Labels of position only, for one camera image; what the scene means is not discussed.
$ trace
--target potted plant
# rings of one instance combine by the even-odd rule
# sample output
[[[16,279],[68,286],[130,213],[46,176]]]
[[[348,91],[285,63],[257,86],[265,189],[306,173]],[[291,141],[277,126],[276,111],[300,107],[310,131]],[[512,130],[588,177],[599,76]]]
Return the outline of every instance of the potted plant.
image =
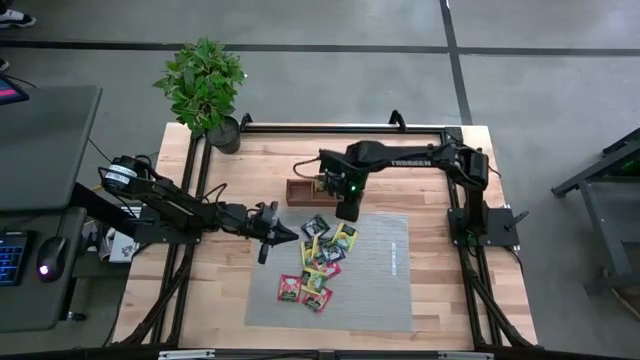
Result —
[[[231,117],[235,85],[242,85],[245,74],[240,58],[223,48],[205,38],[186,44],[175,61],[167,61],[166,76],[153,86],[173,101],[171,111],[193,136],[204,133],[221,152],[233,154],[240,148],[240,125]]]

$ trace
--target bracket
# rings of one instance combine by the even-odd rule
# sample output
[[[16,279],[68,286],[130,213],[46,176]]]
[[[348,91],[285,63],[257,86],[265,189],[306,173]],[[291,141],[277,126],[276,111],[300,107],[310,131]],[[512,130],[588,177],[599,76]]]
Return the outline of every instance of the bracket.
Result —
[[[454,246],[516,246],[520,245],[518,230],[515,227],[513,212],[508,208],[488,209],[487,234],[481,235],[475,241],[469,243],[465,228],[465,210],[463,208],[449,209],[447,211],[451,242]]]
[[[142,207],[140,219],[136,223],[133,241],[140,244],[198,244],[202,237],[202,232],[185,233],[164,226],[158,213],[148,206]]]
[[[391,112],[391,117],[389,118],[389,124],[391,125],[398,125],[398,130],[400,132],[405,132],[407,131],[407,124],[404,122],[404,119],[402,118],[402,115],[400,114],[400,112],[398,110],[393,110]]]
[[[252,122],[251,114],[245,113],[244,116],[242,116],[242,121],[240,121],[240,132],[243,132],[244,129],[247,128],[247,124]]]

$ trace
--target keyboard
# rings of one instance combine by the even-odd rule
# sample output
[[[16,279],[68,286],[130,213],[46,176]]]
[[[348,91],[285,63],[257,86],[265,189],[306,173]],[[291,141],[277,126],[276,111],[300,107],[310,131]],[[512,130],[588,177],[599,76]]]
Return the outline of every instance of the keyboard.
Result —
[[[26,256],[29,233],[26,231],[0,234],[0,286],[20,284],[21,269]]]

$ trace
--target green packet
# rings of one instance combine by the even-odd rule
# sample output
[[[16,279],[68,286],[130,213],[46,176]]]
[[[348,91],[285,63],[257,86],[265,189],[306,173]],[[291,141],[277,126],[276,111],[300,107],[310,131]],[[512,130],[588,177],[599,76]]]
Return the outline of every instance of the green packet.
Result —
[[[302,290],[314,295],[320,295],[320,290],[324,288],[324,283],[327,282],[327,275],[309,267],[305,267],[302,270],[301,277]]]

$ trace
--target green plant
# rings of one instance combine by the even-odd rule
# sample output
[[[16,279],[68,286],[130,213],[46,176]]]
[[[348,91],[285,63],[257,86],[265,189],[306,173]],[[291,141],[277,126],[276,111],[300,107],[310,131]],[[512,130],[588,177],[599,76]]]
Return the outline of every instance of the green plant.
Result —
[[[235,84],[242,85],[245,74],[240,58],[223,49],[205,38],[185,44],[175,61],[167,61],[166,76],[153,84],[173,101],[171,111],[178,122],[193,132],[220,125],[235,110]]]

